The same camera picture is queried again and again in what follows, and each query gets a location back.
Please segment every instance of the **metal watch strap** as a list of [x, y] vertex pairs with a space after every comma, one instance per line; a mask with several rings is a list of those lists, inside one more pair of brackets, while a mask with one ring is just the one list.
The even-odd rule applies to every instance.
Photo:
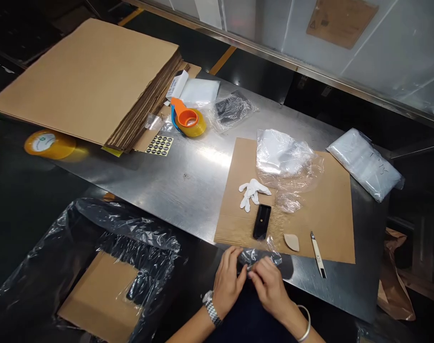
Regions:
[[221, 325], [222, 321], [218, 317], [218, 314], [216, 312], [216, 309], [214, 308], [214, 305], [212, 303], [212, 298], [206, 301], [204, 306], [207, 308], [207, 313], [209, 313], [209, 316], [211, 317], [212, 322], [216, 327]]

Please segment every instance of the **stainless steel table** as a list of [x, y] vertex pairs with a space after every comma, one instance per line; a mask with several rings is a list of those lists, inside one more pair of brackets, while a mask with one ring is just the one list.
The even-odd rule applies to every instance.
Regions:
[[[201, 72], [200, 78], [219, 80]], [[220, 80], [220, 95], [240, 87]], [[109, 191], [176, 227], [213, 243], [236, 137], [256, 139], [257, 129], [276, 129], [324, 151], [343, 132], [276, 102], [243, 90], [259, 108], [223, 135], [208, 129], [196, 139], [176, 132], [167, 157], [132, 152], [120, 158], [80, 142], [81, 161], [56, 161], [69, 172]], [[322, 279], [314, 259], [292, 256], [294, 286], [366, 321], [376, 310], [388, 202], [377, 204], [351, 178], [356, 264], [325, 261]]]

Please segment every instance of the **cardboard box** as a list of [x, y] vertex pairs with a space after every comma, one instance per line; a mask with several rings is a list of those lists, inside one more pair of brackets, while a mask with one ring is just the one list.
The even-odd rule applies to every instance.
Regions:
[[99, 252], [58, 315], [109, 343], [126, 343], [142, 309], [126, 299], [138, 270]]
[[378, 9], [362, 0], [317, 0], [306, 33], [352, 49]]
[[[320, 253], [324, 260], [355, 264], [354, 226], [352, 218], [351, 176], [328, 152], [316, 151], [324, 158], [324, 173], [317, 187], [301, 193], [304, 207], [294, 213], [284, 213], [275, 205], [273, 195], [259, 193], [261, 204], [272, 206], [268, 232], [280, 253], [315, 257], [311, 242], [314, 231]], [[233, 158], [223, 193], [214, 241], [218, 243], [257, 248], [259, 243], [252, 237], [258, 205], [251, 200], [250, 212], [239, 208], [243, 192], [240, 185], [250, 179], [258, 179], [257, 141], [236, 138]], [[300, 242], [300, 251], [290, 249], [284, 233], [295, 234]]]

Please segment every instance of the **white cotton glove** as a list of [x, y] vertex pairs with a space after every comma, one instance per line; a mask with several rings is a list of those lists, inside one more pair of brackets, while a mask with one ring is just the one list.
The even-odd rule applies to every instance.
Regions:
[[263, 186], [255, 179], [250, 180], [249, 183], [244, 183], [239, 186], [240, 192], [242, 192], [244, 189], [246, 189], [246, 192], [244, 193], [244, 198], [242, 199], [239, 208], [244, 208], [247, 213], [250, 211], [250, 199], [252, 199], [254, 204], [260, 205], [260, 202], [258, 201], [258, 192], [271, 195], [268, 187]]

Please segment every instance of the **trash bin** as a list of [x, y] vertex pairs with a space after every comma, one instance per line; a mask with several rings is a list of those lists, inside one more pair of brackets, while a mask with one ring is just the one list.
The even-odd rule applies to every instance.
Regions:
[[0, 288], [0, 341], [150, 341], [185, 271], [179, 231], [126, 203], [73, 201]]

